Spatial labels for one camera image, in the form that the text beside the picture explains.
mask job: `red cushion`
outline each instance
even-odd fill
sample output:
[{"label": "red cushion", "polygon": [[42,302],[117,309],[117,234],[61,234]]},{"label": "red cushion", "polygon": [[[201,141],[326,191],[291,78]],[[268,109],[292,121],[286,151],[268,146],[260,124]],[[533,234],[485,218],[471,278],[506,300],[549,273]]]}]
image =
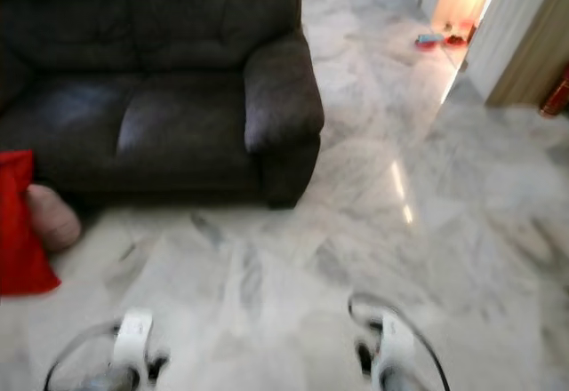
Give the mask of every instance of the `red cushion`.
[{"label": "red cushion", "polygon": [[22,296],[60,285],[32,232],[25,192],[32,180],[32,152],[0,153],[0,295]]}]

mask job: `marble floor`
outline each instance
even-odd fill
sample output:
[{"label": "marble floor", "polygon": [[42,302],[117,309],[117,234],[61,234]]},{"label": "marble floor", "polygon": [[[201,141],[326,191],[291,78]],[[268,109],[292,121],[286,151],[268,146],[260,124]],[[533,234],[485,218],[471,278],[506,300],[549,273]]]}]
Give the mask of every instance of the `marble floor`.
[{"label": "marble floor", "polygon": [[366,390],[351,289],[404,309],[453,389],[569,390],[569,122],[484,108],[464,77],[449,92],[413,0],[304,0],[303,20],[326,125],[297,208],[102,212],[53,260],[58,292],[3,301],[2,391],[132,304],[170,333],[158,391]]}]

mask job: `sofa cushion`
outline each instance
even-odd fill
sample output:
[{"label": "sofa cushion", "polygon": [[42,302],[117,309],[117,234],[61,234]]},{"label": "sofa cushion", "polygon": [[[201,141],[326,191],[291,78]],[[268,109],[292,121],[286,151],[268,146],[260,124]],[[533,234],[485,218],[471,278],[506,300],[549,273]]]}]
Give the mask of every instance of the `sofa cushion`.
[{"label": "sofa cushion", "polygon": [[40,79],[0,115],[0,150],[26,148],[61,191],[260,187],[240,73]]},{"label": "sofa cushion", "polygon": [[0,39],[39,70],[135,71],[128,11],[127,0],[2,0]]},{"label": "sofa cushion", "polygon": [[40,79],[0,114],[0,151],[32,149],[36,173],[60,189],[104,178],[137,76]]},{"label": "sofa cushion", "polygon": [[0,112],[20,96],[34,79],[34,72],[0,45]]},{"label": "sofa cushion", "polygon": [[292,31],[297,0],[132,0],[134,44],[147,71],[240,68]]},{"label": "sofa cushion", "polygon": [[129,186],[119,189],[258,188],[244,122],[240,73],[149,77],[135,92],[118,137],[116,167],[129,177]]}]

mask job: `dark leather sofa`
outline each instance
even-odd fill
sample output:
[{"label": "dark leather sofa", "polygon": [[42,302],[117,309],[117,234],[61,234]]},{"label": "dark leather sofa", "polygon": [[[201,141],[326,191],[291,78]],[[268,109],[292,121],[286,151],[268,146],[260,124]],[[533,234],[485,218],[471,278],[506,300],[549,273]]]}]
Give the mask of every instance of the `dark leather sofa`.
[{"label": "dark leather sofa", "polygon": [[293,206],[324,113],[301,0],[0,0],[0,150],[63,193]]}]

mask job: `pink cushion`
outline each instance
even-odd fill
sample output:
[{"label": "pink cushion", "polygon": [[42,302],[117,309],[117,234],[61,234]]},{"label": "pink cushion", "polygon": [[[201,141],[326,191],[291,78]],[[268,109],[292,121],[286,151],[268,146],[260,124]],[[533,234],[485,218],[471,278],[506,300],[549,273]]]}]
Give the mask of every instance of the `pink cushion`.
[{"label": "pink cushion", "polygon": [[26,193],[34,232],[47,251],[63,251],[81,235],[77,215],[48,187],[31,184]]}]

